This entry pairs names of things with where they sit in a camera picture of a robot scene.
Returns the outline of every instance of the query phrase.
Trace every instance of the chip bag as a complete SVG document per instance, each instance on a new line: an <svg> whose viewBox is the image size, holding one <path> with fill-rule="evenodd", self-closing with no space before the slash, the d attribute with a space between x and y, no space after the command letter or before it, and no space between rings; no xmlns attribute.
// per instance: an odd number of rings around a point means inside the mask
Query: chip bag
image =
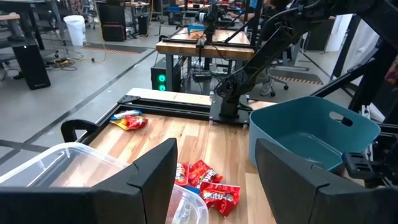
<svg viewBox="0 0 398 224"><path fill-rule="evenodd" d="M223 179L222 175L217 174L210 166L202 160L196 162L190 169L189 184L200 189L203 181L219 183Z"/></svg>
<svg viewBox="0 0 398 224"><path fill-rule="evenodd" d="M123 119L111 120L110 123L116 124L124 130L134 130L143 128L147 123L148 119L141 116L125 116Z"/></svg>
<svg viewBox="0 0 398 224"><path fill-rule="evenodd" d="M240 191L239 186L202 182L200 197L208 208L214 206L224 217L227 217L238 204Z"/></svg>
<svg viewBox="0 0 398 224"><path fill-rule="evenodd" d="M179 186L186 186L188 184L189 163L177 163L177 170L175 171L174 183Z"/></svg>

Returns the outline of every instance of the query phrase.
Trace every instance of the plastic lid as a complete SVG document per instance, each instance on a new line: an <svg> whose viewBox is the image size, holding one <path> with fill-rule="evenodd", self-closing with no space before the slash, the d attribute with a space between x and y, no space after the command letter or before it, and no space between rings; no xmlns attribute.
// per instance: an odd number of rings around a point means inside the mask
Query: plastic lid
<svg viewBox="0 0 398 224"><path fill-rule="evenodd" d="M80 143L63 143L0 177L0 187L92 187L128 166ZM208 223L208 210L195 193L174 185L166 223Z"/></svg>

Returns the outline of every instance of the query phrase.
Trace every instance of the concrete floor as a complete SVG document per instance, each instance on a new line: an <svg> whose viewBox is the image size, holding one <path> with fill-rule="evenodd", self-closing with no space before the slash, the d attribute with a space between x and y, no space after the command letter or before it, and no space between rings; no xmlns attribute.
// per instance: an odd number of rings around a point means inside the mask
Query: concrete floor
<svg viewBox="0 0 398 224"><path fill-rule="evenodd" d="M6 78L0 82L0 175L37 155L48 147L62 143L60 125L67 119L86 119L95 122L110 109L131 88L151 88L150 67L155 64L156 34L159 24L152 23L147 38L127 40L125 42L107 42L107 44L129 45L147 48L139 55L107 53L103 63L92 63L104 59L104 52L71 47L70 56L84 55L88 60L77 60L76 71L49 72L52 86L31 91L24 80ZM162 34L175 32L175 27L162 26ZM61 49L54 35L43 35L47 49ZM100 31L87 29L89 43L102 43ZM337 53L305 53L297 65L310 67L310 73L318 75L323 83L328 83L338 57ZM288 99L311 94L320 85L308 85L289 82L288 91L275 84L277 96L270 101ZM329 100L347 106L350 97L339 90L327 97Z"/></svg>

